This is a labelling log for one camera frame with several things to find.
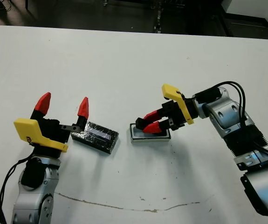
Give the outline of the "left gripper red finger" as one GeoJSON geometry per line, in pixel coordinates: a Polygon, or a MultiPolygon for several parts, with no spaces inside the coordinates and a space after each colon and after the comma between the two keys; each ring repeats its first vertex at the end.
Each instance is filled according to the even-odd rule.
{"type": "Polygon", "coordinates": [[[81,102],[78,110],[78,119],[75,126],[79,127],[82,131],[85,129],[89,117],[89,100],[85,97],[81,102]]]}
{"type": "Polygon", "coordinates": [[[50,105],[51,93],[47,92],[40,97],[31,115],[31,119],[42,119],[47,114],[50,105]]]}

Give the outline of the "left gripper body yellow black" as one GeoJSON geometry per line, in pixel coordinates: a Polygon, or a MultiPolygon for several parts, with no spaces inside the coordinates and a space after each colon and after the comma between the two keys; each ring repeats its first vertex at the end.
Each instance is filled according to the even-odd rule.
{"type": "Polygon", "coordinates": [[[24,119],[14,121],[16,131],[22,141],[34,147],[34,154],[59,158],[67,152],[69,135],[78,132],[78,126],[61,125],[55,119],[24,119]]]}

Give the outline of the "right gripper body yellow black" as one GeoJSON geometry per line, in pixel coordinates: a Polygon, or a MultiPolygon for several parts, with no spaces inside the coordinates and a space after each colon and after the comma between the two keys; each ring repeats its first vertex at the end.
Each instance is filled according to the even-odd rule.
{"type": "Polygon", "coordinates": [[[162,93],[164,98],[170,100],[162,104],[163,117],[167,117],[161,122],[162,130],[177,130],[185,123],[188,125],[194,123],[194,119],[198,117],[198,112],[193,99],[185,98],[178,88],[169,84],[163,84],[162,93]]]}

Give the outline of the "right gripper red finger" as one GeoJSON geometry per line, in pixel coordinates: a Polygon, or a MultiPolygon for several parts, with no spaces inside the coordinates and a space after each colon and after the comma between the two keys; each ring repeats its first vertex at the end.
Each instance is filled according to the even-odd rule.
{"type": "Polygon", "coordinates": [[[144,116],[144,120],[160,120],[165,116],[163,109],[158,109],[144,116]]]}
{"type": "Polygon", "coordinates": [[[156,121],[149,125],[147,125],[144,129],[144,133],[151,133],[151,134],[157,134],[162,133],[166,131],[167,129],[171,128],[171,125],[169,123],[169,120],[163,120],[163,121],[156,121]]]}

